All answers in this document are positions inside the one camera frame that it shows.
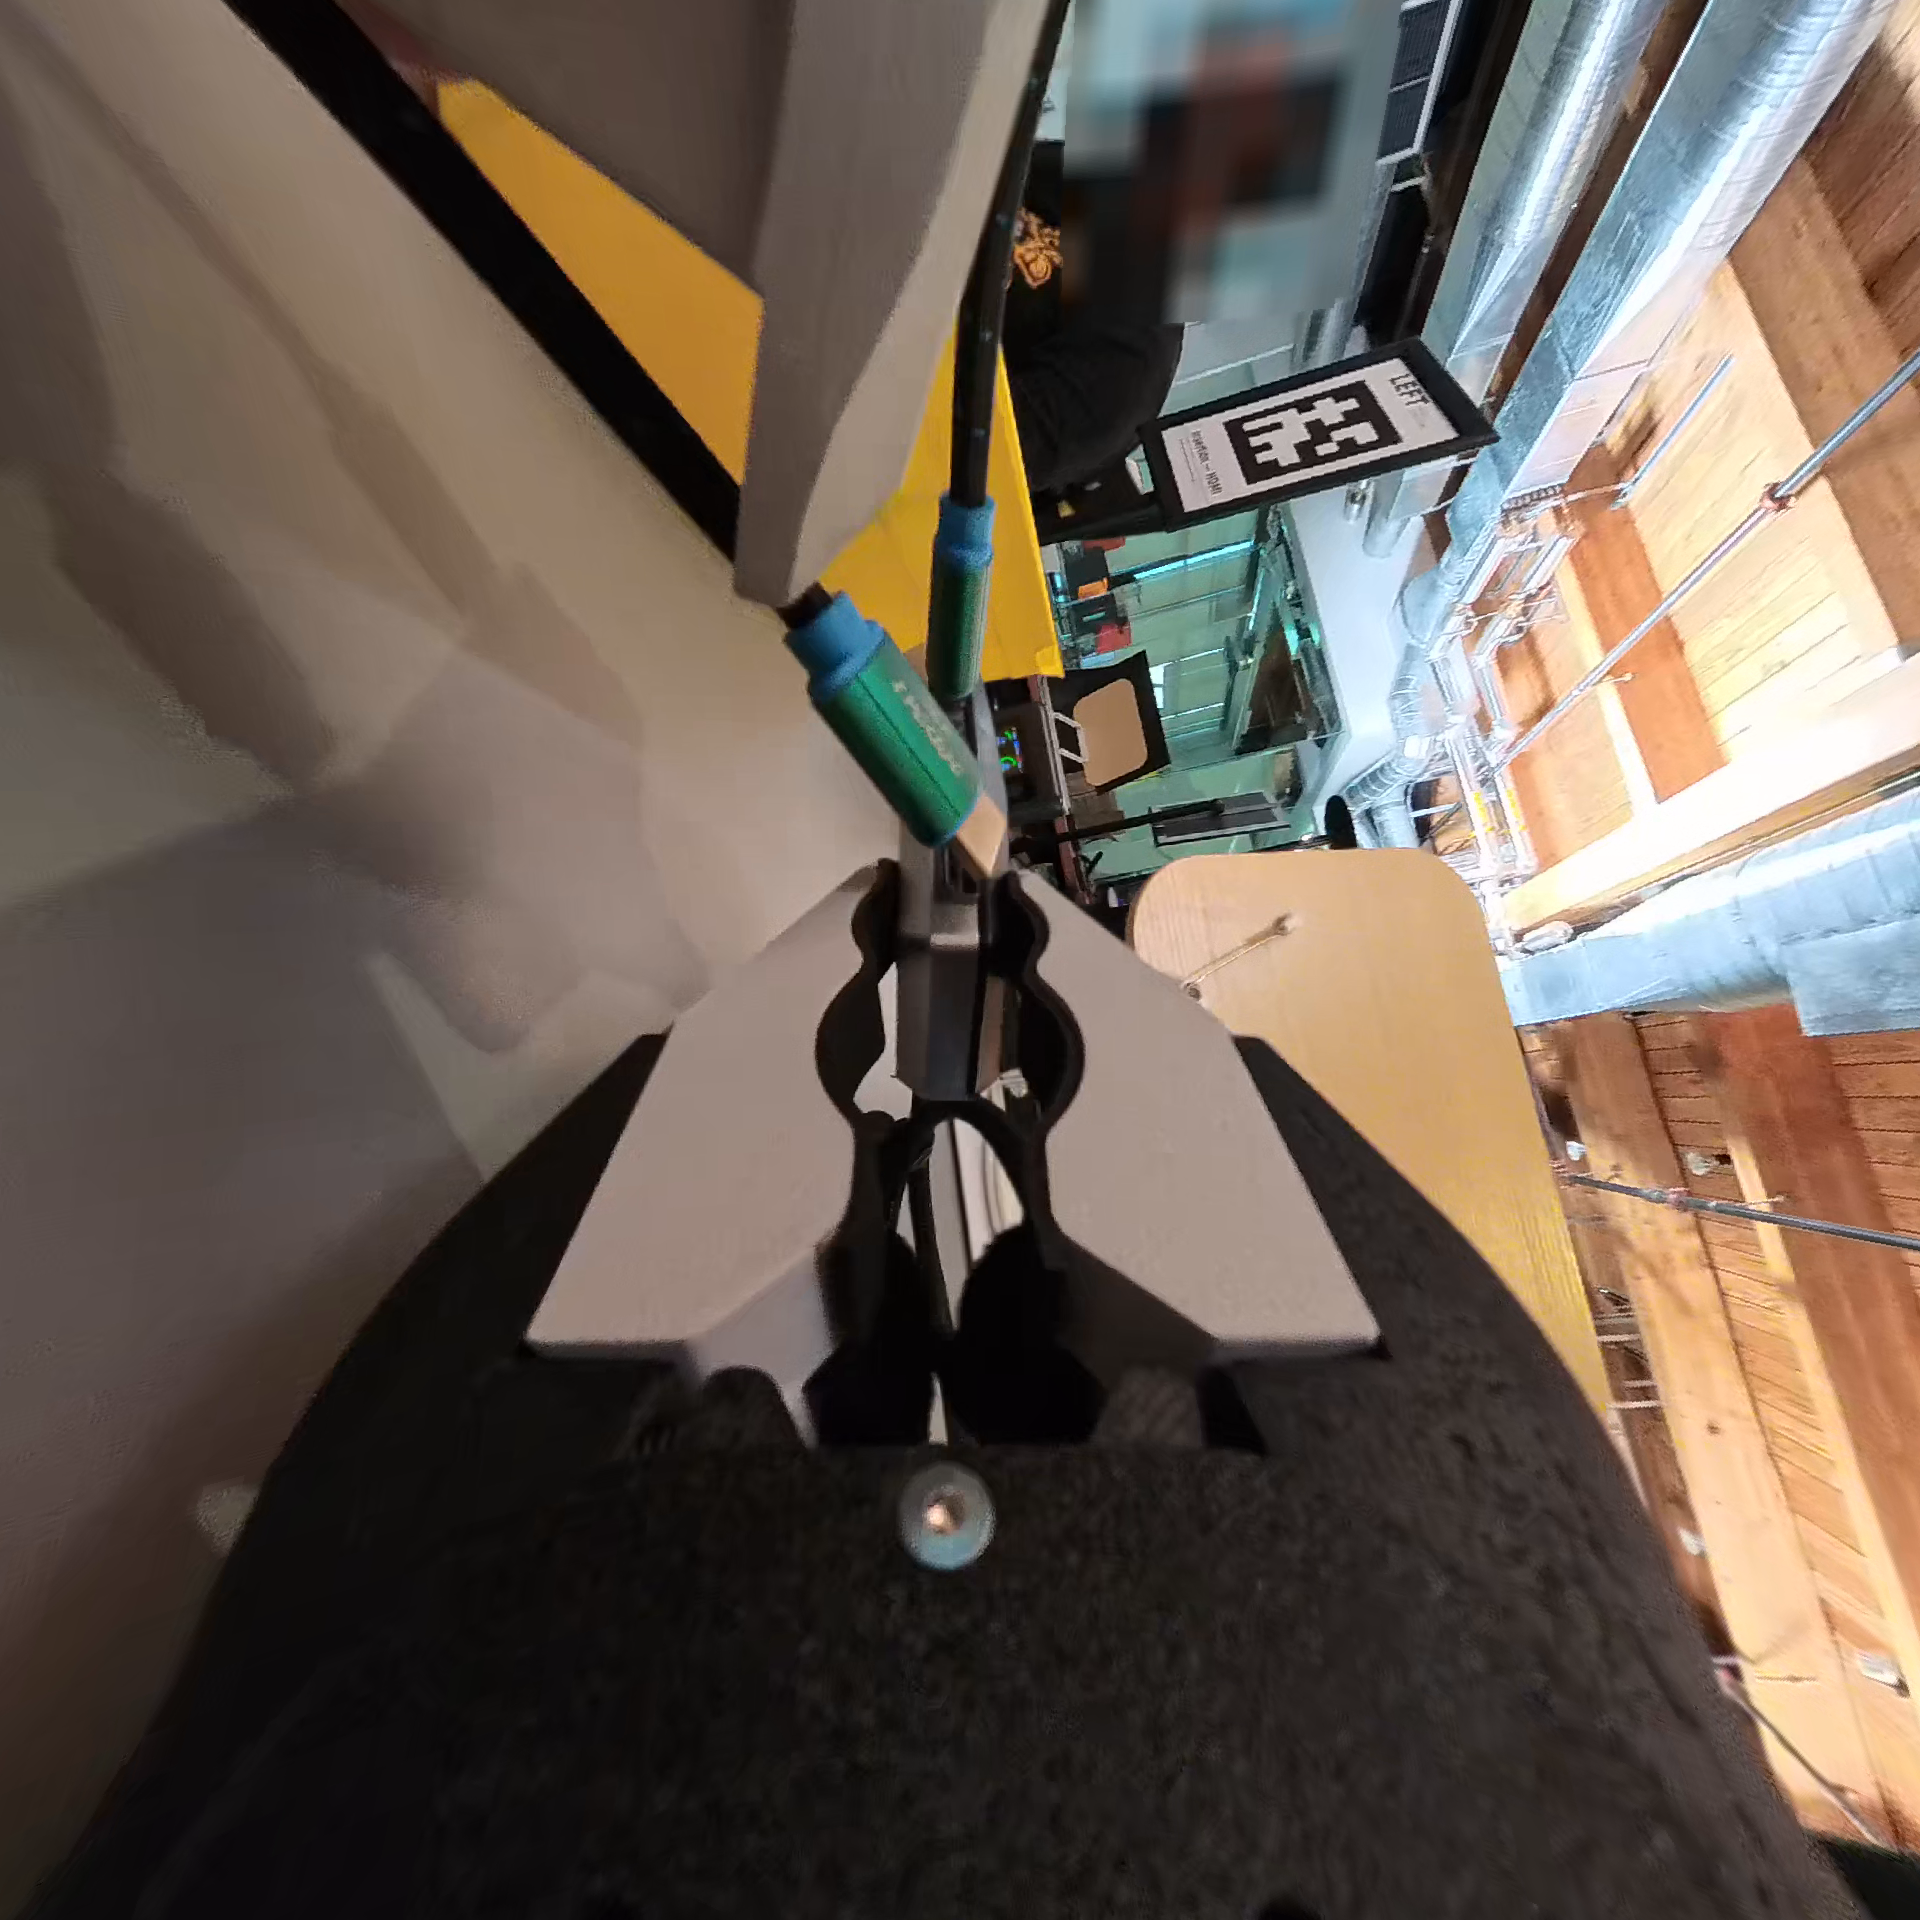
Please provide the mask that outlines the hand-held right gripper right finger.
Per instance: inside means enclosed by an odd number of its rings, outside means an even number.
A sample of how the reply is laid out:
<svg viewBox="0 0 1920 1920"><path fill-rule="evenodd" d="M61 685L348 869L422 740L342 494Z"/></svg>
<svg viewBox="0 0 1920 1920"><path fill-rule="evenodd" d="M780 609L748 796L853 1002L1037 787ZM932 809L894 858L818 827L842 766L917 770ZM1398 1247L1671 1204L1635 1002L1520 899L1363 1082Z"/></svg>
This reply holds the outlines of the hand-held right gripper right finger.
<svg viewBox="0 0 1920 1920"><path fill-rule="evenodd" d="M1026 873L999 889L1021 1193L1075 1357L1339 1357L1378 1323L1229 1031Z"/></svg>

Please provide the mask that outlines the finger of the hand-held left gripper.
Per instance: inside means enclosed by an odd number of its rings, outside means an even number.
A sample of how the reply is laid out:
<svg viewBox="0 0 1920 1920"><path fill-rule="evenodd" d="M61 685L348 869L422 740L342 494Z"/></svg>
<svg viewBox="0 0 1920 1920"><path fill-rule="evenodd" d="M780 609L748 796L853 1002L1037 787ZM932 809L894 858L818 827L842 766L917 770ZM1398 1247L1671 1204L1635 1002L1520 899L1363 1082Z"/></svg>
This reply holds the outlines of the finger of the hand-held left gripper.
<svg viewBox="0 0 1920 1920"><path fill-rule="evenodd" d="M794 603L896 492L1040 49L1034 2L348 5L758 298L733 582Z"/></svg>

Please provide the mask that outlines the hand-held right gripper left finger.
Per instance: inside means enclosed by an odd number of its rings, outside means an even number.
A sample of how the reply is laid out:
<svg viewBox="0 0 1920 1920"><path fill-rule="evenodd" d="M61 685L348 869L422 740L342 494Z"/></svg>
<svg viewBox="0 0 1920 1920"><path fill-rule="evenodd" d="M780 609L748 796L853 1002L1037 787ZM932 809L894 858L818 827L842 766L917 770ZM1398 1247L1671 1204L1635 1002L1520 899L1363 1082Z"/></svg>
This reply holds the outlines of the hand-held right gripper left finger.
<svg viewBox="0 0 1920 1920"><path fill-rule="evenodd" d="M803 1387L835 1351L823 1247L848 1212L858 1094L906 1111L896 990L858 943L894 929L896 865L855 870L663 1037L526 1330L541 1357L754 1369Z"/></svg>

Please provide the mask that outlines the grey hdmi adapter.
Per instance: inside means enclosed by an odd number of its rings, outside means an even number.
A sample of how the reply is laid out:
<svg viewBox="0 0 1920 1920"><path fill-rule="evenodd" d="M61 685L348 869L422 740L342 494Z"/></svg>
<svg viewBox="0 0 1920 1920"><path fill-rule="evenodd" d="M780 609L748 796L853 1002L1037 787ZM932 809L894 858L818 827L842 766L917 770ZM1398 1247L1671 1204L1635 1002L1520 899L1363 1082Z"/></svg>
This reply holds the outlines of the grey hdmi adapter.
<svg viewBox="0 0 1920 1920"><path fill-rule="evenodd" d="M896 1076L917 1113L986 1097L1005 1059L996 893L951 849L906 844L896 923Z"/></svg>

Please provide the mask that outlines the yellow panel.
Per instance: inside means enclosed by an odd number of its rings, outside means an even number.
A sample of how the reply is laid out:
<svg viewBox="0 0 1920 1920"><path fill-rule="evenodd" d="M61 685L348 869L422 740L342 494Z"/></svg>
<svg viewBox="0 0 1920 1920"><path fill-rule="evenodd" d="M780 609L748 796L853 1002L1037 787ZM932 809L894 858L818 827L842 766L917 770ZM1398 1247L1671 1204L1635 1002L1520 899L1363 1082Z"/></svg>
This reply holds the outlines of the yellow panel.
<svg viewBox="0 0 1920 1920"><path fill-rule="evenodd" d="M438 85L438 119L560 263L640 367L733 477L742 475L760 302L682 234L555 138L468 79ZM912 654L927 631L930 549L951 475L952 346L927 386L900 486L823 574ZM986 681L1055 676L1063 654L1018 441L996 374L989 497L992 578Z"/></svg>

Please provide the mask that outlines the black chair with wooden back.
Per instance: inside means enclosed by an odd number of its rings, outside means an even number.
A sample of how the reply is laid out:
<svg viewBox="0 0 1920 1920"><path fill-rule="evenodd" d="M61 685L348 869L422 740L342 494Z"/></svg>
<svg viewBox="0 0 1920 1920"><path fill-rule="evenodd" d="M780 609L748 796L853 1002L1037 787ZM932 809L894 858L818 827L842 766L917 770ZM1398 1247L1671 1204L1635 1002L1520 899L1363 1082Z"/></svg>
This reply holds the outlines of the black chair with wooden back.
<svg viewBox="0 0 1920 1920"><path fill-rule="evenodd" d="M1144 654L1103 655L1046 678L1051 711L1069 729L1066 753L1090 796L1156 778L1173 764L1155 665Z"/></svg>

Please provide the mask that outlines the large silver air duct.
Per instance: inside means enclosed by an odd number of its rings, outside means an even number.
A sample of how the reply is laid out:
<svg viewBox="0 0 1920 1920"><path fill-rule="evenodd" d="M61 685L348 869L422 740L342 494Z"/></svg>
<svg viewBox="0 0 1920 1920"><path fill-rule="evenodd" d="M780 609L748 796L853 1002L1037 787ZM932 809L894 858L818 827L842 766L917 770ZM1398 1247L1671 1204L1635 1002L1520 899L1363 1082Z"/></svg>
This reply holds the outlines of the large silver air duct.
<svg viewBox="0 0 1920 1920"><path fill-rule="evenodd" d="M1615 418L1856 73L1890 5L1715 2L1650 94L1611 186L1600 155L1671 5L1535 5L1427 323L1458 383L1498 366L1583 194L1598 212L1495 409L1460 494L1566 477Z"/></svg>

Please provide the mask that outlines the insulated silver duct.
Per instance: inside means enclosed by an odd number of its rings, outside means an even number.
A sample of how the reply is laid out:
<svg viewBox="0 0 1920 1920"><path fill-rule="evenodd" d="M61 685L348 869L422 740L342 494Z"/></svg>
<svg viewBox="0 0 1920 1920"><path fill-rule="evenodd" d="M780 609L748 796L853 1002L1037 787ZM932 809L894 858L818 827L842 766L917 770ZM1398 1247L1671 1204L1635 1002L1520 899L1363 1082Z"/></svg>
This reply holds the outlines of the insulated silver duct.
<svg viewBox="0 0 1920 1920"><path fill-rule="evenodd" d="M1733 1014L1788 1003L1803 1033L1917 1026L1917 796L1861 806L1679 881L1567 943L1501 963L1516 1026Z"/></svg>

